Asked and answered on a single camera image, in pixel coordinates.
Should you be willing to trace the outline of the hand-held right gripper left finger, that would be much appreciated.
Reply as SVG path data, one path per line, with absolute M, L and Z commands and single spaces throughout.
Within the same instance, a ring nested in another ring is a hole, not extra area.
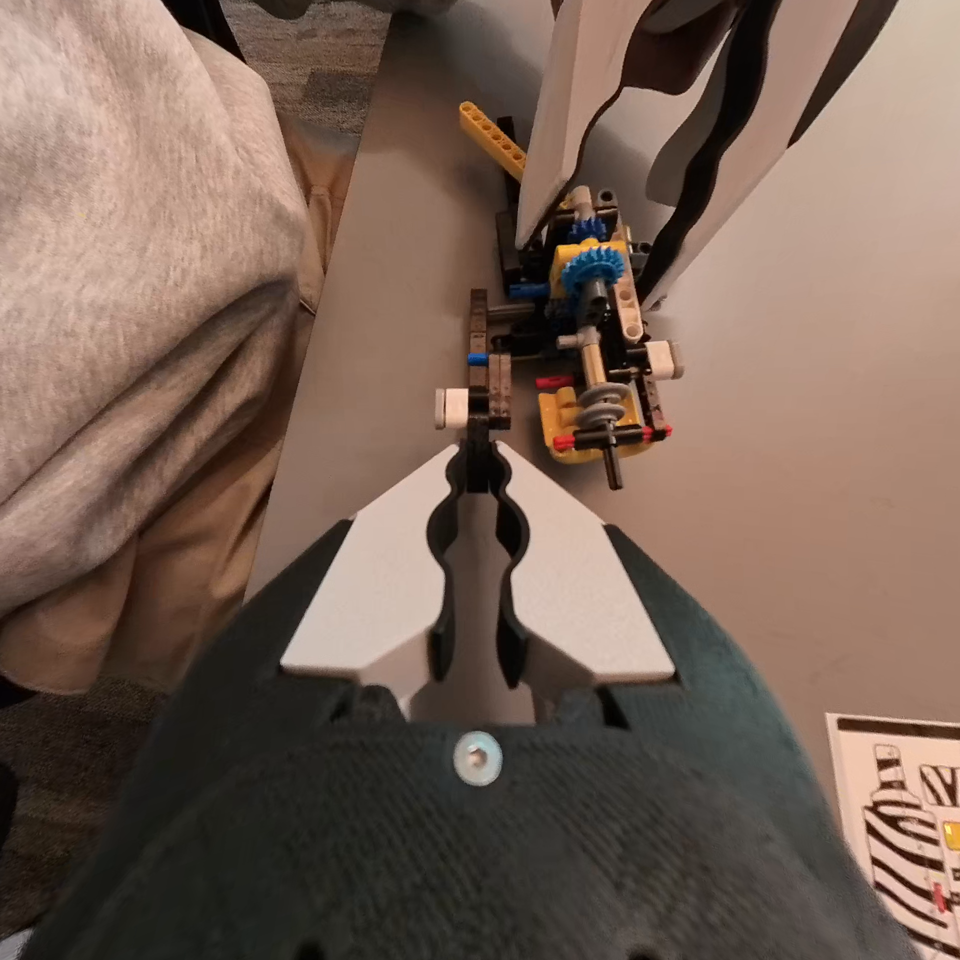
M 359 510 L 280 667 L 412 700 L 450 670 L 462 449 L 450 444 Z

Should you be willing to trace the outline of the zebra striped sticker sheet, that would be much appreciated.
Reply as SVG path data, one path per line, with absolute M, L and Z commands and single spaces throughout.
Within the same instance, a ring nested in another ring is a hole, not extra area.
M 842 831 L 921 958 L 959 957 L 959 726 L 828 713 Z

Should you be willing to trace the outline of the black lego beam subassembly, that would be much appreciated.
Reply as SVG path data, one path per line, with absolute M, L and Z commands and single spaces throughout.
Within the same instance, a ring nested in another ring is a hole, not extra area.
M 490 337 L 486 289 L 470 290 L 467 319 L 467 385 L 436 390 L 434 422 L 438 430 L 462 433 L 452 462 L 455 490 L 486 494 L 495 473 L 493 434 L 512 426 L 513 361 Z

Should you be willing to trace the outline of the person's tan pants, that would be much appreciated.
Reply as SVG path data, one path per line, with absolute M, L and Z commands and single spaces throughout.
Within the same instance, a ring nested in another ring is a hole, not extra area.
M 104 676 L 172 690 L 243 603 L 359 146 L 291 115 L 279 126 L 312 233 L 270 391 L 114 557 L 2 621 L 4 691 L 75 695 Z

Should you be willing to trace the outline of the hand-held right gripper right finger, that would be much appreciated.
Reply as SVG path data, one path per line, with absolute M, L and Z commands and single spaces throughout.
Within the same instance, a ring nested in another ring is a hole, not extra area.
M 534 714 L 570 691 L 669 683 L 676 666 L 609 527 L 500 440 L 490 446 L 495 534 L 509 557 L 499 587 L 496 652 Z

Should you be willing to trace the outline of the yellow and black lego vehicle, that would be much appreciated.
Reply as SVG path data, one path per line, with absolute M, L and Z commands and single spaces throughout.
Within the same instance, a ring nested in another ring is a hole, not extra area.
M 671 436 L 658 385 L 685 372 L 678 345 L 653 339 L 643 317 L 640 280 L 651 246 L 634 241 L 611 190 L 579 185 L 517 249 L 526 154 L 513 120 L 464 101 L 459 122 L 506 182 L 508 206 L 495 217 L 506 300 L 488 302 L 489 337 L 510 353 L 511 369 L 522 361 L 557 367 L 534 381 L 546 450 L 565 465 L 602 462 L 607 485 L 620 490 L 620 461 Z

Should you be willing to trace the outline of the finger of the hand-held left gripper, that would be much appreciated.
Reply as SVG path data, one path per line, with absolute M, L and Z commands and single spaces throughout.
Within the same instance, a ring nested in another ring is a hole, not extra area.
M 654 306 L 810 128 L 896 1 L 748 2 L 700 100 L 656 155 L 647 198 L 671 208 L 641 274 Z
M 680 212 L 683 179 L 721 115 L 722 47 L 750 2 L 554 2 L 555 22 L 534 114 L 514 246 L 541 232 L 572 186 L 597 120 L 626 88 L 685 93 L 712 56 L 700 102 L 661 148 L 647 197 Z

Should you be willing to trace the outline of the person's grey sweatshirt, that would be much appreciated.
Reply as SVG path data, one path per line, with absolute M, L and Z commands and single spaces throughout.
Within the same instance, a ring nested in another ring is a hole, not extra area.
M 266 82 L 162 2 L 2 2 L 2 615 L 257 414 L 306 204 Z

